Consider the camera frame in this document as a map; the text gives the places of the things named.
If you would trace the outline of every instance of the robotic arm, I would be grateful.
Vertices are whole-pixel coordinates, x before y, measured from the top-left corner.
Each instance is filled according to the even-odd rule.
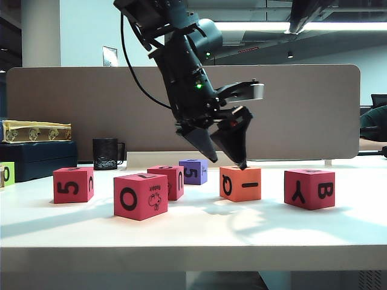
[[[252,115],[246,107],[221,109],[227,102],[262,98],[263,84],[256,80],[214,89],[201,61],[222,46],[222,34],[209,19],[188,13],[181,0],[115,0],[128,18],[141,44],[150,51],[163,75],[176,133],[212,162],[212,142],[240,168],[246,165],[246,130]],[[156,38],[169,34],[164,45]],[[208,128],[218,130],[209,134]]]

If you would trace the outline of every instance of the white wall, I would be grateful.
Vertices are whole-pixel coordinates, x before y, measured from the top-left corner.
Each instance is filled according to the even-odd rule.
[[[387,46],[302,59],[288,63],[352,63],[361,73],[360,104],[371,105],[371,94],[387,93]]]
[[[59,0],[22,0],[23,66],[59,66]]]
[[[134,66],[154,66],[125,18],[125,44]],[[113,0],[60,0],[60,63],[102,66],[102,46],[117,48],[126,66],[120,38],[120,12]]]
[[[102,66],[102,46],[118,49],[120,12],[113,0],[22,0],[23,66]],[[125,39],[134,66],[155,66],[125,18]]]

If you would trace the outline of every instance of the orange foam block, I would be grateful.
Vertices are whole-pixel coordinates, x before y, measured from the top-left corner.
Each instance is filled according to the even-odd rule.
[[[220,196],[234,202],[261,199],[261,169],[220,167]]]

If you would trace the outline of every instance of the foam block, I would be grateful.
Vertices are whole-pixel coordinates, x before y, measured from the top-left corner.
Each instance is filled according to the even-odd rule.
[[[4,187],[4,166],[0,164],[0,189]]]
[[[334,172],[297,169],[285,171],[285,203],[308,210],[334,206]]]
[[[166,175],[139,173],[114,178],[114,214],[142,221],[168,210]]]
[[[208,160],[184,159],[179,161],[184,167],[184,184],[200,185],[207,182]]]
[[[15,183],[15,163],[14,162],[1,162],[4,166],[4,182],[5,186]]]
[[[54,203],[88,202],[94,195],[92,167],[66,167],[55,170]]]
[[[184,194],[183,166],[153,166],[148,173],[166,175],[168,178],[168,200],[177,201]]]
[[[220,196],[234,202],[261,199],[261,169],[220,167]]]

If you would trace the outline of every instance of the black cable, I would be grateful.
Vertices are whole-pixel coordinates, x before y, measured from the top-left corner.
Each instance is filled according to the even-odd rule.
[[[135,83],[137,84],[137,86],[140,88],[141,92],[143,92],[148,98],[150,98],[153,102],[156,102],[158,103],[160,106],[163,106],[167,109],[172,109],[170,106],[160,102],[159,100],[153,98],[147,91],[145,91],[145,89],[142,87],[142,85],[140,84],[140,82],[138,81],[136,75],[135,75],[135,72],[133,70],[133,67],[129,61],[129,58],[128,58],[128,55],[126,53],[126,47],[125,47],[125,38],[124,38],[124,35],[123,35],[123,14],[121,13],[121,43],[122,43],[122,50],[123,50],[123,54],[125,56],[125,60],[126,60],[126,63],[128,64],[128,67],[132,73],[132,76],[133,76],[133,79],[135,81]]]

